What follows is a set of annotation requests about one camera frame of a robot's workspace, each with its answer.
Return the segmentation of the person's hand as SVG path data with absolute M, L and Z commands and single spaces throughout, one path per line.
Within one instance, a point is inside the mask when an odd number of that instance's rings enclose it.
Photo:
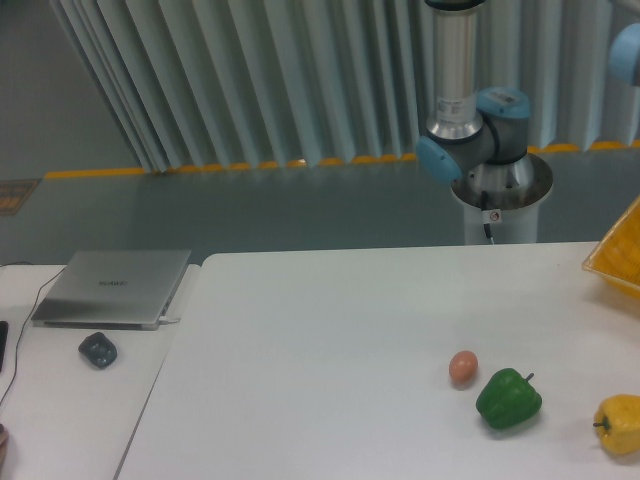
M 3 424 L 0 425 L 0 469 L 3 468 L 5 459 L 8 451 L 9 444 L 9 431 L 4 427 Z

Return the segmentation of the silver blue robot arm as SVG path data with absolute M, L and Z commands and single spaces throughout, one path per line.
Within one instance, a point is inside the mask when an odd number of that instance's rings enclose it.
M 639 124 L 635 1 L 431 1 L 429 100 L 420 163 L 450 183 L 553 141 L 590 147 L 604 132 L 606 78 Z

